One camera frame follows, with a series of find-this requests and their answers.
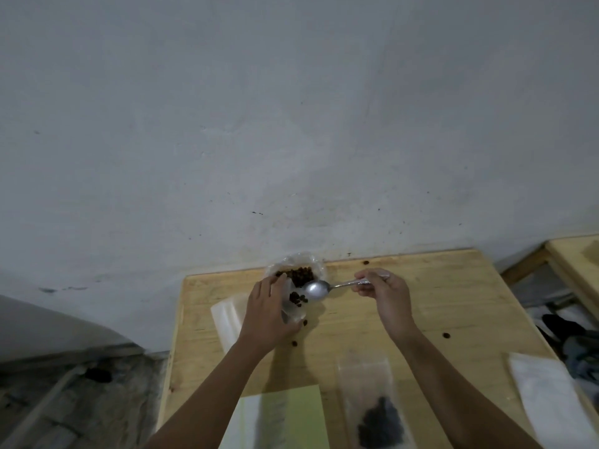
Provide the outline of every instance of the hand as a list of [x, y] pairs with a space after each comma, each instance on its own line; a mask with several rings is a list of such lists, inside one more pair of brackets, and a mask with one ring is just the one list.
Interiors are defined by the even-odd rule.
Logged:
[[[388, 273], [384, 279], [378, 273]], [[352, 290], [360, 296], [373, 297], [376, 300], [378, 316], [387, 334], [395, 343], [416, 329], [412, 317], [410, 289], [406, 281], [385, 269], [363, 269], [355, 274], [357, 279], [366, 278], [371, 285], [353, 286]]]
[[283, 323], [281, 302], [287, 274], [266, 277], [256, 282], [247, 300], [246, 317], [241, 325], [240, 342], [255, 348], [263, 357], [288, 335], [295, 334], [303, 322]]

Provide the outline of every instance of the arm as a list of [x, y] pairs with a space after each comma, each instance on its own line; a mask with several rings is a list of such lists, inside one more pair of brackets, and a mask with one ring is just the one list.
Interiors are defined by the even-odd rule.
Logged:
[[356, 273], [372, 286], [354, 287], [375, 298], [387, 333], [406, 358], [426, 400], [456, 449], [538, 448], [541, 446], [472, 386], [416, 327], [406, 282], [391, 274], [384, 281], [372, 270]]
[[154, 436], [145, 449], [216, 449], [247, 380], [260, 360], [301, 322], [284, 324], [281, 294], [287, 276], [256, 283], [237, 342]]

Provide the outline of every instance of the left hand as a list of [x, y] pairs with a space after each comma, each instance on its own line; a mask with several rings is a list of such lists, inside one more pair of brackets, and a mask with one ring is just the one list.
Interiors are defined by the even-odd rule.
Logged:
[[263, 356], [302, 327], [302, 321], [283, 323], [281, 302], [286, 280], [287, 275], [281, 274], [279, 278], [266, 277], [256, 282], [247, 300], [246, 317], [238, 341], [248, 343]]

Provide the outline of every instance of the spoon handle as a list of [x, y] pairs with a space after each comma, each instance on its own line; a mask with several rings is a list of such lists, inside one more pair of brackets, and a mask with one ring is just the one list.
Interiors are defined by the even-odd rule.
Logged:
[[[381, 279], [386, 280], [389, 278], [389, 274], [386, 272], [382, 272], [380, 274], [378, 274], [380, 276]], [[331, 286], [331, 290], [334, 288], [340, 288], [340, 287], [348, 287], [351, 285], [370, 285], [370, 281], [368, 279], [366, 279], [365, 277], [362, 279], [354, 279], [354, 280], [348, 280], [347, 282], [341, 282], [340, 284], [337, 285], [332, 285]]]

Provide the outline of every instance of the pile of coffee beans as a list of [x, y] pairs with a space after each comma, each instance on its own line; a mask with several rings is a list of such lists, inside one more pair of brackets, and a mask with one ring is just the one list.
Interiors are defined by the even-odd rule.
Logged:
[[379, 397], [376, 407], [369, 409], [358, 426], [360, 445], [365, 449], [382, 449], [403, 441], [400, 415], [388, 397]]
[[297, 307], [301, 307], [301, 303], [303, 302], [308, 302], [304, 294], [297, 294], [296, 292], [291, 292], [291, 294], [289, 294], [289, 301], [294, 303]]
[[287, 277], [291, 278], [296, 288], [301, 288], [308, 282], [316, 280], [310, 266], [306, 268], [290, 269], [288, 271], [277, 271], [275, 276], [279, 277], [283, 272], [287, 274]]

